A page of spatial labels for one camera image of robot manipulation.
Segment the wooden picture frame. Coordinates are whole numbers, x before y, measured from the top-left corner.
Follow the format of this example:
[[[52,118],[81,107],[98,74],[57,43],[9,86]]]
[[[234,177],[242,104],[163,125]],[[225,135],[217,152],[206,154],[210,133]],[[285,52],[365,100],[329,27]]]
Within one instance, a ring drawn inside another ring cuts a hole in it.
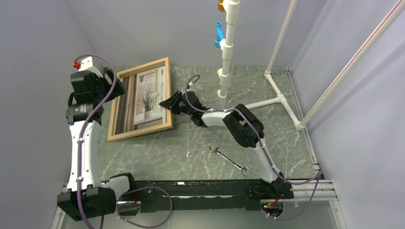
[[[167,57],[117,73],[126,90],[111,105],[108,141],[151,134],[173,127],[172,114],[160,102],[171,96]]]

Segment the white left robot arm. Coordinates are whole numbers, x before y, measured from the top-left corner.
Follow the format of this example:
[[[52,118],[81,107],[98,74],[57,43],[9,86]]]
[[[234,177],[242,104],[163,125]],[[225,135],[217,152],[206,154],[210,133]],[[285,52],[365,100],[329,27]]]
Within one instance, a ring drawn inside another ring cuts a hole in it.
[[[65,113],[72,138],[72,164],[67,190],[57,196],[57,205],[75,221],[112,214],[117,201],[132,200],[137,186],[131,173],[112,176],[103,183],[97,163],[97,143],[101,129],[103,107],[96,107],[108,95],[114,72],[105,67],[80,70],[70,76],[74,91],[68,99]]]

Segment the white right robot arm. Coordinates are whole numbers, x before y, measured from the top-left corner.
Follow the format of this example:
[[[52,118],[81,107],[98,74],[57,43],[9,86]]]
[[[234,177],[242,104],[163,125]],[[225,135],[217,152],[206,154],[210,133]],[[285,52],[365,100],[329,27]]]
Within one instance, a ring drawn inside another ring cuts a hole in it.
[[[203,106],[193,91],[177,91],[159,105],[174,115],[187,114],[198,127],[226,127],[234,140],[251,153],[267,197],[286,197],[291,191],[291,186],[275,165],[265,144],[262,122],[245,105],[238,104],[228,110],[212,109]]]

